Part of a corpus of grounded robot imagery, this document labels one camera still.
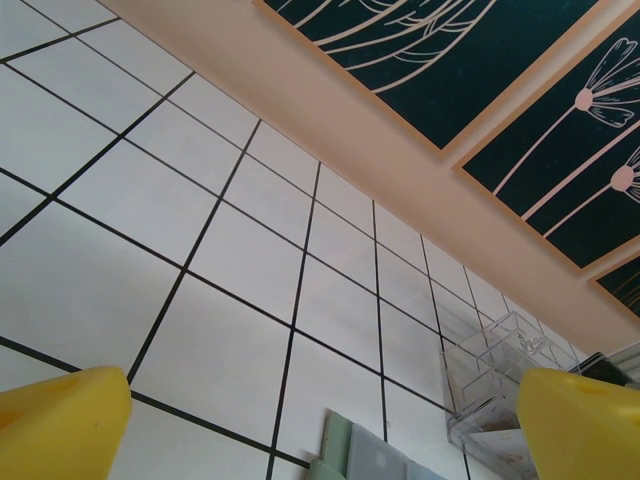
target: green panel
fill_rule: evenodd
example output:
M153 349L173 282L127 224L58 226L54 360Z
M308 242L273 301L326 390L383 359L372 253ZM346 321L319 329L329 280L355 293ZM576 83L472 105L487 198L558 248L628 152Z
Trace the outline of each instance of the green panel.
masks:
M353 423L336 412L330 412L325 425L322 459L342 476L347 475Z

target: white tile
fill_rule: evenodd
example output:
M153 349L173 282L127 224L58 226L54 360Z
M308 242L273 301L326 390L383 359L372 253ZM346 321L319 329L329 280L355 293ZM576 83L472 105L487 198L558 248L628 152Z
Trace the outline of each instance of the white tile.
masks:
M44 190L55 190L114 138L4 66L0 84L0 165Z
M161 94L190 70L125 22L114 22L79 37Z
M289 330L187 275L132 388L269 444Z
M291 322L302 251L222 204L191 270Z
M373 236L371 199L326 166L320 168L318 201Z
M248 151L309 195L313 194L318 161L274 128L262 122Z
M429 278L396 257L386 248L378 248L380 296L438 330Z
M378 204L376 234L378 241L385 247L427 273L420 234Z
M28 2L70 32L106 22L113 13L93 0L28 0Z
M476 307L493 320L504 317L508 312L502 294L467 268L469 283L473 291Z
M527 322L531 323L532 325L536 325L536 328L539 329L538 321L536 320L536 317L534 315L527 312L524 308L522 308L506 295L504 297L504 300L507 303L507 307L509 307L509 311L518 312L522 317L524 317Z
M118 143L62 200L183 263L216 198L126 142Z
M307 469L276 458L271 480L305 480Z
M444 412L389 382L385 393L389 444L447 480L467 478L462 453L447 441Z
M0 392L65 375L67 372L0 347Z
M160 99L74 39L10 63L116 131L127 128Z
M19 0L3 0L0 59L65 35L67 32Z
M469 475L471 480L502 480L500 475L493 473L469 455L467 455L467 463L469 464Z
M315 205L309 252L368 289L376 289L373 240L320 204Z
M329 410L382 437L381 395L380 377L296 335L278 450L317 458Z
M423 238L423 240L431 278L472 304L473 298L471 297L471 290L469 289L469 283L462 264L426 238Z
M170 100L240 148L258 122L253 113L199 75L189 79Z
M380 370L376 297L311 257L305 262L296 326Z
M52 204L0 250L0 335L80 368L129 369L178 274Z
M460 300L447 289L433 284L438 319L442 335L454 343L459 343L482 330L476 310Z
M311 197L251 157L242 159L224 198L299 247L304 246Z
M386 303L380 305L380 318L384 374L442 404L438 335Z
M0 175L0 237L43 200L39 193Z
M169 102L154 110L127 138L216 194L241 153Z
M263 479L269 455L134 401L110 480Z

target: clear plastic organizer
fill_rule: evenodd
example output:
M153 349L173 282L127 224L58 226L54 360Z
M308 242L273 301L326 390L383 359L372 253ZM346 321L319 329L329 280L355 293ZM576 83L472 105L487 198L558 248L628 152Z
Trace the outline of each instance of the clear plastic organizer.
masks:
M520 381L529 368L578 364L516 312L445 350L449 441L502 478L538 478L516 416Z

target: white tiled wall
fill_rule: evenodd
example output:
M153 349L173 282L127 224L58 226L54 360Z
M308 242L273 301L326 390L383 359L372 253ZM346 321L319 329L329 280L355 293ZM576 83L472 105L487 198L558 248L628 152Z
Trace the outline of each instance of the white tiled wall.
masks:
M327 409L467 478L441 345L526 312L91 0L4 0L0 86L0 390L121 366L114 479L300 480Z

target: yellow object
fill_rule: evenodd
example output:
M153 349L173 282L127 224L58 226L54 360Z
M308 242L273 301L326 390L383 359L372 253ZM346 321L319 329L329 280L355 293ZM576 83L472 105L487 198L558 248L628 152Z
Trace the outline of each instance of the yellow object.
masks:
M640 479L640 392L531 369L517 411L540 480Z
M131 413L118 367L0 393L0 479L105 479Z

